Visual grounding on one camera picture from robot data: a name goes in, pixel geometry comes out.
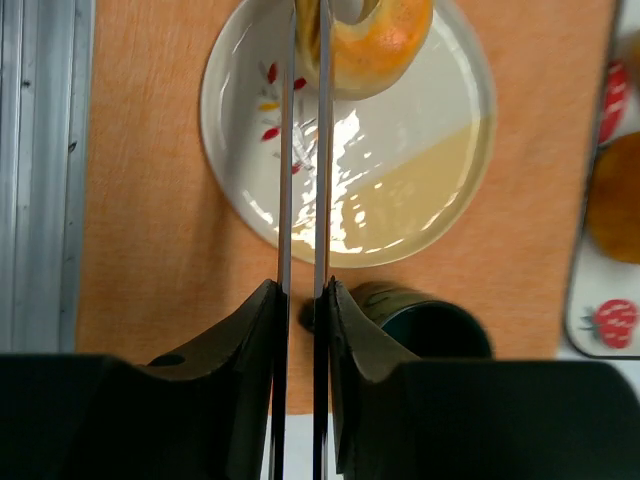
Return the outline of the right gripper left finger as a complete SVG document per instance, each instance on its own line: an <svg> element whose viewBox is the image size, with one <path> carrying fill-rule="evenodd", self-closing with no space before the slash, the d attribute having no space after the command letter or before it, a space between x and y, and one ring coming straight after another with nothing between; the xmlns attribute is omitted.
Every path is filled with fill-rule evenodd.
<svg viewBox="0 0 640 480"><path fill-rule="evenodd" d="M256 479L280 290L147 365L111 355L1 358L5 479Z"/></svg>

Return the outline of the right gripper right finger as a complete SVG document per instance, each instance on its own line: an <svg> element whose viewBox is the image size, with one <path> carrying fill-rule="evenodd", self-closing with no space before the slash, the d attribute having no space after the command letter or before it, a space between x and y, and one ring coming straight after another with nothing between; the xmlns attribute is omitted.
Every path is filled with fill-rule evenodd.
<svg viewBox="0 0 640 480"><path fill-rule="evenodd" d="M639 401L597 361L421 359L327 291L346 479L635 479Z"/></svg>

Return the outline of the metal serving tongs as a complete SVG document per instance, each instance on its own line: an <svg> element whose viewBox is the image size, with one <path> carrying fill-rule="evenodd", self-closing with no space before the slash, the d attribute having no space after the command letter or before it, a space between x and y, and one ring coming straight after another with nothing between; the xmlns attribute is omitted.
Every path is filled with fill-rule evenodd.
<svg viewBox="0 0 640 480"><path fill-rule="evenodd" d="M327 284L331 214L331 180L334 131L334 75L331 53L333 8L330 1L320 1L314 9L319 27L318 140L316 153L316 213L314 244L314 357L313 357L313 437L312 477L328 477L328 396L329 347ZM285 56L281 97L280 199L278 228L278 293L274 327L274 363L272 389L271 450L269 477L284 477L286 402L288 378L289 325L291 313L292 247L292 156L295 37L297 11L291 8L287 24L288 46Z"/></svg>

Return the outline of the pale glazed ring donut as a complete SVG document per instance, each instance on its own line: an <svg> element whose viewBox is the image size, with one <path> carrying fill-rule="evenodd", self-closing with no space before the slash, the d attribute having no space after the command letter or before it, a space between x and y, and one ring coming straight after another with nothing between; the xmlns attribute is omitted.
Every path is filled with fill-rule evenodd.
<svg viewBox="0 0 640 480"><path fill-rule="evenodd" d="M296 63L320 86L319 1L296 1ZM354 24L330 18L334 95L363 100L396 83L422 48L432 25L431 1L365 1Z"/></svg>

